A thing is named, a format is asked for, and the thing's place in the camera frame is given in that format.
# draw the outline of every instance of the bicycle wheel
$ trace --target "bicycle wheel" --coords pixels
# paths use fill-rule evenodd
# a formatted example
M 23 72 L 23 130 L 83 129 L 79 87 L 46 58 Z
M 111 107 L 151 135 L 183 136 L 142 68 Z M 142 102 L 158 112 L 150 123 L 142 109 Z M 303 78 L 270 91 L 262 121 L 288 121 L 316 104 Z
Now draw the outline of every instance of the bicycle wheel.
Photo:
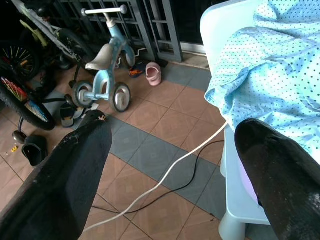
M 38 54 L 23 43 L 0 41 L 0 58 L 23 80 L 30 80 L 39 72 Z
M 76 62 L 83 69 L 86 69 L 86 64 L 95 58 L 91 48 L 73 31 L 65 28 L 61 29 L 59 32 L 59 40 L 75 54 L 77 54 L 78 59 Z M 95 70 L 87 70 L 87 72 L 93 76 L 97 73 Z
M 55 120 L 45 106 L 31 100 L 22 88 L 4 76 L 0 78 L 0 99 L 32 125 L 48 131 L 55 127 Z

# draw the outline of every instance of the floor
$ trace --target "floor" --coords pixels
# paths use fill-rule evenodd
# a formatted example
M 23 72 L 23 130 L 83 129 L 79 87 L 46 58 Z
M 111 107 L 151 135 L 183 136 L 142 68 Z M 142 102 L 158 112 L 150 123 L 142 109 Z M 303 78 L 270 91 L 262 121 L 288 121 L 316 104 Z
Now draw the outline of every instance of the floor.
M 75 68 L 58 71 L 56 89 L 49 98 L 71 93 L 68 82 Z M 208 104 L 204 93 L 211 75 L 204 69 L 169 64 L 162 71 L 163 82 L 151 87 L 145 76 L 128 77 L 124 69 L 115 71 L 118 82 L 129 85 L 132 103 L 124 113 L 114 112 L 107 101 L 99 100 L 98 109 L 108 114 L 113 143 L 101 177 L 93 205 L 122 211 L 143 192 L 152 188 L 170 165 L 210 137 L 224 123 L 219 110 Z M 81 80 L 92 79 L 85 71 Z M 59 103 L 47 105 L 59 119 Z M 21 152 L 21 145 L 11 152 L 15 141 L 11 134 L 19 116 L 2 106 L 0 112 L 0 210 L 26 180 L 33 168 Z M 52 131 L 36 129 L 25 122 L 23 131 L 46 137 L 51 152 L 59 141 L 77 128 L 63 128 L 60 123 Z M 223 140 L 221 133 L 215 140 Z M 218 240 L 218 226 L 226 212 L 226 184 L 220 173 L 223 143 L 212 144 L 199 159 L 192 184 L 171 193 L 153 205 L 127 214 L 115 221 L 85 232 L 80 239 L 108 240 Z M 138 202 L 135 209 L 157 196 L 183 186 L 193 173 L 195 155 L 179 163 L 163 186 Z M 92 208 L 86 226 L 114 214 Z M 277 239 L 268 226 L 249 225 L 247 236 L 252 240 Z

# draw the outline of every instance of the pink sandal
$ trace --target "pink sandal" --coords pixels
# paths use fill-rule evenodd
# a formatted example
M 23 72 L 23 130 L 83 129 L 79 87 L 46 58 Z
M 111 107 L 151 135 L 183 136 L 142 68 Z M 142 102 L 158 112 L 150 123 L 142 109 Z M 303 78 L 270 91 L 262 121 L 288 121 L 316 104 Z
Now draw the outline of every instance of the pink sandal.
M 161 68 L 155 62 L 150 62 L 145 67 L 146 79 L 151 86 L 158 86 L 161 83 Z

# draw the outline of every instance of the polka dot fabric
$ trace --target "polka dot fabric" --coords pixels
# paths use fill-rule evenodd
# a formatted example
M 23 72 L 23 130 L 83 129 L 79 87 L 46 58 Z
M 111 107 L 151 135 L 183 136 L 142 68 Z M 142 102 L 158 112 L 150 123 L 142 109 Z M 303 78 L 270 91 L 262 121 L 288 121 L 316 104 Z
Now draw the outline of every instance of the polka dot fabric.
M 320 164 L 320 0 L 268 0 L 224 47 L 205 94 L 235 129 L 264 121 Z

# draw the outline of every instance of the tricycle wheel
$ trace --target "tricycle wheel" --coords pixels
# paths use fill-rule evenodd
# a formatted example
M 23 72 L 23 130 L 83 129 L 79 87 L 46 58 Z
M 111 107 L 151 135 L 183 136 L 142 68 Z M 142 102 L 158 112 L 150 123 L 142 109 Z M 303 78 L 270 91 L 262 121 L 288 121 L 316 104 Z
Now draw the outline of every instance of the tricycle wheel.
M 111 108 L 119 113 L 126 111 L 130 105 L 131 93 L 127 84 L 117 82 L 112 88 L 109 96 Z
M 92 92 L 92 83 L 89 81 L 79 81 L 72 88 L 72 100 L 75 105 L 81 108 L 89 108 L 94 101 L 84 96 L 85 92 Z

